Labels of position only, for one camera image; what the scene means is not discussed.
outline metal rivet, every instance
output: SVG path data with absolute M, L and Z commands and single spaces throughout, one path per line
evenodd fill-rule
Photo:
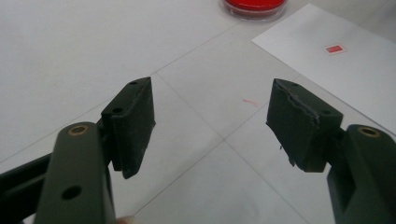
M 87 125 L 77 125 L 69 129 L 67 132 L 69 135 L 76 136 L 86 133 L 90 128 Z

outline red square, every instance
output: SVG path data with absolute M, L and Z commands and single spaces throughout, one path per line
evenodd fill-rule
M 336 52 L 338 52 L 338 51 L 343 51 L 343 48 L 342 48 L 341 46 L 339 46 L 339 45 L 335 45 L 335 46 L 326 48 L 326 50 L 327 50 L 329 53 L 336 53 Z

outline red lid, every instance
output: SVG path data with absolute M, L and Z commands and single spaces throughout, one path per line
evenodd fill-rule
M 264 11 L 280 7 L 285 0 L 225 0 L 233 7 L 250 11 Z

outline white sheet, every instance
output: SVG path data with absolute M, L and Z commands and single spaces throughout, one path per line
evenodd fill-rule
M 311 4 L 253 42 L 396 133 L 396 45 Z M 326 48 L 345 50 L 330 54 Z

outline red petri dish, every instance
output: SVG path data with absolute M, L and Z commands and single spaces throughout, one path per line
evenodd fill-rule
M 231 14 L 252 20 L 266 20 L 279 15 L 287 0 L 221 0 Z

